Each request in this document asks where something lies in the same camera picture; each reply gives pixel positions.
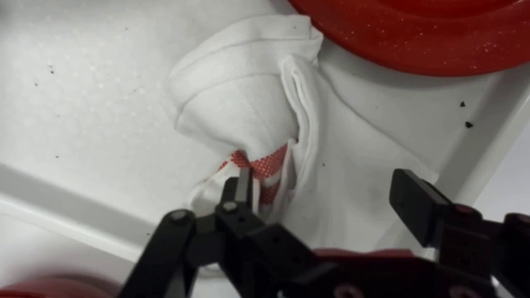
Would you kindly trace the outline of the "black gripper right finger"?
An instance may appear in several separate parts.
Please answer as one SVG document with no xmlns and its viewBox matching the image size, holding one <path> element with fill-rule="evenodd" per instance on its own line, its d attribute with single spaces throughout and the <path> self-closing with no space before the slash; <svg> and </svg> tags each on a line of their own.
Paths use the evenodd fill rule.
<svg viewBox="0 0 530 298">
<path fill-rule="evenodd" d="M 409 168 L 396 168 L 390 203 L 438 263 L 458 276 L 458 288 L 494 298 L 496 278 L 515 298 L 530 298 L 530 216 L 507 213 L 487 220 L 477 208 L 449 200 Z"/>
</svg>

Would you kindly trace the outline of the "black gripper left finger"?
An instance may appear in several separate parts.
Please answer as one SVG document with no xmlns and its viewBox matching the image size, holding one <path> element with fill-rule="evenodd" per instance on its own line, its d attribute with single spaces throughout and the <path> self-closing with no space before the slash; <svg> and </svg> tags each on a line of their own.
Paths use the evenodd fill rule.
<svg viewBox="0 0 530 298">
<path fill-rule="evenodd" d="M 305 298 L 313 251 L 250 210 L 250 170 L 226 182 L 214 211 L 163 216 L 118 298 L 193 298 L 199 269 L 219 264 L 241 298 Z"/>
</svg>

